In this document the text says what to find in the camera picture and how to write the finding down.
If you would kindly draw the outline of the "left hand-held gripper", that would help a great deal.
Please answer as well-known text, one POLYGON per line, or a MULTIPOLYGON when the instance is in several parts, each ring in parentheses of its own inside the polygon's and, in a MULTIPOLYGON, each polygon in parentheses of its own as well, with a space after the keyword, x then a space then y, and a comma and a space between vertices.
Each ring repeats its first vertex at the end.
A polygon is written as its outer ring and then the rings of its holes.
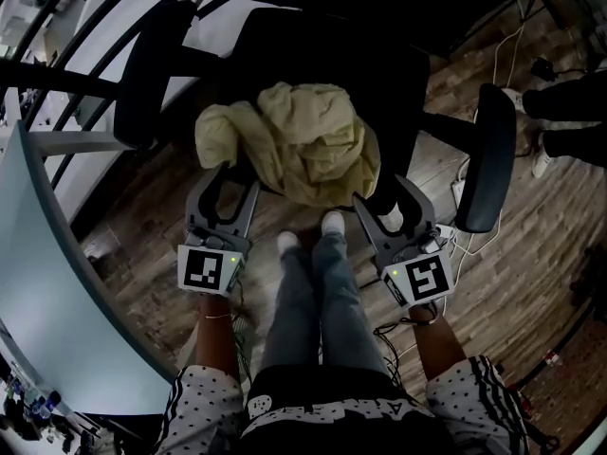
POLYGON ((188 233, 186 243, 177 249, 177 285, 182 290, 229 297, 244 271, 250 251, 248 231, 261 185, 255 180, 247 187, 226 223, 216 204, 227 170, 227 164, 207 170, 187 197, 188 233))

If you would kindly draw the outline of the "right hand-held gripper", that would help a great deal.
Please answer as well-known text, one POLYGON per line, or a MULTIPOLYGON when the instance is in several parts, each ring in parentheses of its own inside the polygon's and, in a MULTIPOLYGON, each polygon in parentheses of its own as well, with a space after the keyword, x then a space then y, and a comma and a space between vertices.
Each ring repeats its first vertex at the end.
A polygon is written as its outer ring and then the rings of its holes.
POLYGON ((395 180, 401 228, 389 231, 358 195, 353 196, 353 207, 376 253, 380 281, 398 306, 409 309, 446 297, 454 283, 449 254, 438 244, 432 202, 409 179, 397 174, 395 180))

